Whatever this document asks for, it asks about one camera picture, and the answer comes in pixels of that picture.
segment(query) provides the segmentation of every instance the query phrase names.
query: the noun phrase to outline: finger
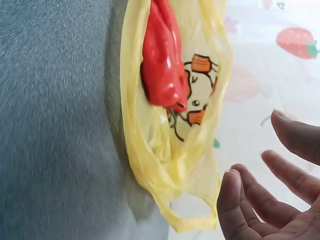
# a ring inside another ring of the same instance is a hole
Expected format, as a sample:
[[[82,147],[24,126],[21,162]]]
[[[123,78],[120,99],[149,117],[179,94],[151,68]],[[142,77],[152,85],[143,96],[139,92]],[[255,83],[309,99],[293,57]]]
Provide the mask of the finger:
[[[220,226],[226,240],[260,240],[261,236],[250,228],[240,209],[241,179],[237,172],[224,174],[217,212]]]
[[[290,152],[320,165],[320,127],[293,121],[278,110],[273,111],[271,122],[279,140]]]
[[[261,237],[269,236],[278,232],[278,229],[268,223],[261,222],[256,213],[252,209],[250,202],[246,199],[243,184],[241,182],[240,189],[240,209],[248,226],[255,230]]]
[[[278,201],[242,164],[236,164],[232,169],[240,173],[246,199],[266,223],[281,229],[301,213],[293,206]]]
[[[310,205],[316,201],[320,194],[318,178],[286,161],[274,151],[265,151],[261,157],[271,172],[295,195]]]

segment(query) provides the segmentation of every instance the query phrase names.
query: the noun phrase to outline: hand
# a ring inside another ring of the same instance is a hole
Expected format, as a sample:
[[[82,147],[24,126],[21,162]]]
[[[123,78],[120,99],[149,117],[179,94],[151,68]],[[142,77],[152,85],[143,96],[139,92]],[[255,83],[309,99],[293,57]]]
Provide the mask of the hand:
[[[282,112],[271,115],[282,144],[299,157],[320,165],[320,127],[293,121]],[[241,164],[223,176],[217,210],[226,240],[319,240],[320,179],[289,163],[273,151],[262,159],[294,194],[310,204],[308,211],[278,201]]]

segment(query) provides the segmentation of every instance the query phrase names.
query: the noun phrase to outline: yellow plastic bag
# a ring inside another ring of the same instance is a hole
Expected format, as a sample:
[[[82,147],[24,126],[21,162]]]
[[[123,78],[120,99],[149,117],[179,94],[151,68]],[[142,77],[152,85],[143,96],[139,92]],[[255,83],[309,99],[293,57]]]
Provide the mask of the yellow plastic bag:
[[[128,0],[122,28],[121,104],[130,166],[177,232],[214,229],[221,180],[213,143],[233,58],[224,29],[225,0],[170,0],[191,93],[188,110],[177,116],[176,124],[165,109],[148,103],[140,78],[150,4]],[[177,216],[170,203],[182,192],[203,199],[211,214]]]

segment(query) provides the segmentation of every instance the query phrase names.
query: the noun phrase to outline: gray fabric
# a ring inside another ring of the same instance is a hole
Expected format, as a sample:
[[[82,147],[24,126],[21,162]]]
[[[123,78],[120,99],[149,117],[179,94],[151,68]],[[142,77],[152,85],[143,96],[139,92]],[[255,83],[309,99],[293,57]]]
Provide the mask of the gray fabric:
[[[121,122],[126,0],[0,0],[0,239],[166,240]]]

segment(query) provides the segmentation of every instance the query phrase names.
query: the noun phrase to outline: cartoon character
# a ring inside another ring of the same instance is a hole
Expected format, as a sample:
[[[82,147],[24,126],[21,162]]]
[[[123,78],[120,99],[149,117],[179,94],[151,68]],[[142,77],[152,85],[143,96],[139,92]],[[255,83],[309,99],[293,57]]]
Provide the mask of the cartoon character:
[[[184,64],[184,72],[188,85],[187,111],[168,114],[171,128],[182,142],[186,139],[193,125],[200,125],[206,113],[210,96],[217,83],[218,65],[208,56],[195,54],[191,62]]]

